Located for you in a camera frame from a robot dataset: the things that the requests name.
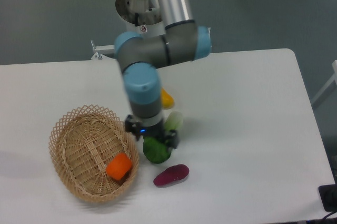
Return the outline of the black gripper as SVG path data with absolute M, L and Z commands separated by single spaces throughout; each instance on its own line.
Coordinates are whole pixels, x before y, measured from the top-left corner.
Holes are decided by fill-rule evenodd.
M 155 125 L 144 126 L 135 117 L 129 114 L 124 121 L 125 131 L 135 136 L 136 141 L 143 138 L 155 138 L 162 141 L 167 148 L 177 149 L 180 138 L 178 132 L 174 129 L 165 131 L 163 119 Z

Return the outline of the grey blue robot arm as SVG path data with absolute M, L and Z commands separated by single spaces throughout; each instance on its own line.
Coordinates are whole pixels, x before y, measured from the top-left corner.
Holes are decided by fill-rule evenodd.
M 144 37 L 124 32 L 114 43 L 124 88 L 132 113 L 125 129 L 136 138 L 153 137 L 167 148 L 177 148 L 175 130 L 164 127 L 159 68 L 207 57 L 210 30 L 197 26 L 189 0 L 125 0 L 125 20 L 136 26 L 162 23 L 164 34 Z

